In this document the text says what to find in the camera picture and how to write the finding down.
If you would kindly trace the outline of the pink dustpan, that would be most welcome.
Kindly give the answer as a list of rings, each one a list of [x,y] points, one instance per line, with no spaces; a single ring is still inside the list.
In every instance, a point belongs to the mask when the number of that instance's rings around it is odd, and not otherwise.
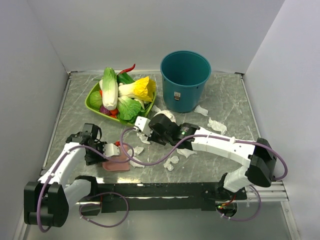
[[[128,158],[125,155],[124,151],[120,147],[120,143],[114,143],[120,149],[119,156],[110,157],[111,161],[105,161],[102,163],[102,167],[109,172],[123,172],[128,171],[130,169]]]

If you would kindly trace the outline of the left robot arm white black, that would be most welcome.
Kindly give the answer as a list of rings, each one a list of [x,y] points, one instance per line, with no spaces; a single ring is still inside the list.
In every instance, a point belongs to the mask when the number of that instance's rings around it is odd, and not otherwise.
[[[81,161],[89,164],[105,160],[105,142],[100,141],[102,130],[93,123],[85,123],[82,131],[71,134],[58,159],[37,181],[28,182],[23,190],[24,222],[37,225],[46,233],[52,227],[62,227],[70,209],[82,198],[95,200],[98,183],[93,176],[78,176],[70,185],[67,181]]]

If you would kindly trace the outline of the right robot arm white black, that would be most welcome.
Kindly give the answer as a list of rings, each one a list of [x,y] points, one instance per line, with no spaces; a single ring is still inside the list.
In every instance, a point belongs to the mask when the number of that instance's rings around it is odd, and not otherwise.
[[[277,157],[264,138],[259,137],[256,141],[239,140],[191,123],[178,125],[164,114],[154,116],[148,127],[153,142],[211,153],[240,164],[240,168],[224,174],[220,180],[218,193],[223,199],[230,199],[240,189],[251,184],[263,188],[271,186]]]

